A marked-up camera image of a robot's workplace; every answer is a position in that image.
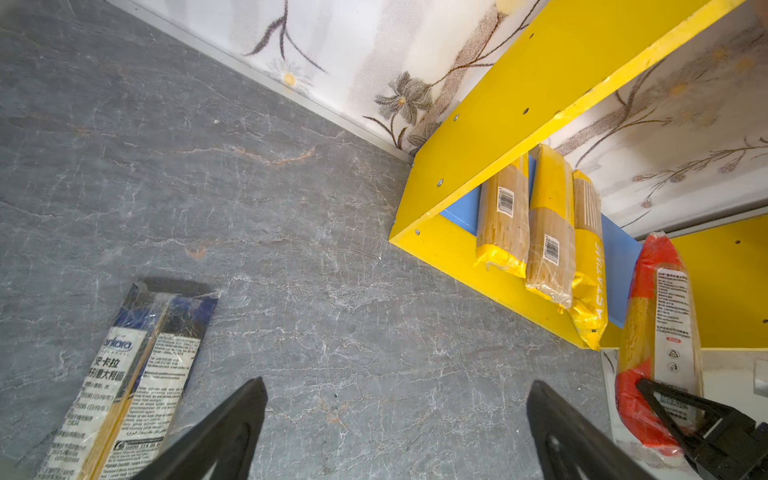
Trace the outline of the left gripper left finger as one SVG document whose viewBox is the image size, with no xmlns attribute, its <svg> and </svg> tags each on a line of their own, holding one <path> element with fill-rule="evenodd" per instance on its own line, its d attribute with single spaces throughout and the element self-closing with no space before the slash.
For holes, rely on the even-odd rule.
<svg viewBox="0 0 768 480">
<path fill-rule="evenodd" d="M 248 380 L 135 477 L 246 479 L 267 402 L 263 379 Z"/>
</svg>

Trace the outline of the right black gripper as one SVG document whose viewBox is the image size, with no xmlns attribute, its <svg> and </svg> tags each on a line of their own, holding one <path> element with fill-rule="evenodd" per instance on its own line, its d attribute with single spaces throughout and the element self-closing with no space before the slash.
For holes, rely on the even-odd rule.
<svg viewBox="0 0 768 480">
<path fill-rule="evenodd" d="M 766 479 L 767 423 L 672 386 L 636 387 L 702 479 Z"/>
</svg>

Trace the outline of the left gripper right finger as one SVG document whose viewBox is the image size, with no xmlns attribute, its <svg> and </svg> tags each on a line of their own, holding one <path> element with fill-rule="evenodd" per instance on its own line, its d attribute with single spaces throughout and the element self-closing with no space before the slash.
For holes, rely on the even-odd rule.
<svg viewBox="0 0 768 480">
<path fill-rule="evenodd" d="M 545 479 L 651 477 L 545 382 L 532 383 L 526 413 Z"/>
</svg>

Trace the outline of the red clear spaghetti bag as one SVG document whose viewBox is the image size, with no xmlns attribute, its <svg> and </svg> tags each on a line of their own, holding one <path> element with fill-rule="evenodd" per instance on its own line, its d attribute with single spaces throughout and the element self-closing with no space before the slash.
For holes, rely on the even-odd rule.
<svg viewBox="0 0 768 480">
<path fill-rule="evenodd" d="M 688 270 L 662 232 L 645 240 L 635 264 L 619 348 L 615 399 L 624 426 L 664 456 L 682 449 L 636 387 L 643 379 L 703 394 L 701 342 Z"/>
</svg>

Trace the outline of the yellow spaghetti bag small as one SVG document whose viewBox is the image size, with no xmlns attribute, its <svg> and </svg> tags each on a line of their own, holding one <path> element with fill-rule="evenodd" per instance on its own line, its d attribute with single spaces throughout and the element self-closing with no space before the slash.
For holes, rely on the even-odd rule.
<svg viewBox="0 0 768 480">
<path fill-rule="evenodd" d="M 571 320 L 584 343 L 600 349 L 609 323 L 601 198 L 590 178 L 573 173 L 576 271 Z"/>
</svg>

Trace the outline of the brown spaghetti pack bottom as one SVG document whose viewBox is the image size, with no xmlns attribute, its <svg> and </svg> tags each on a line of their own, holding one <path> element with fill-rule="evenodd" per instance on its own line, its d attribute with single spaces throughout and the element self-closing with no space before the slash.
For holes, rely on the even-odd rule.
<svg viewBox="0 0 768 480">
<path fill-rule="evenodd" d="M 576 270 L 573 171 L 547 145 L 535 149 L 526 288 L 569 309 Z"/>
</svg>

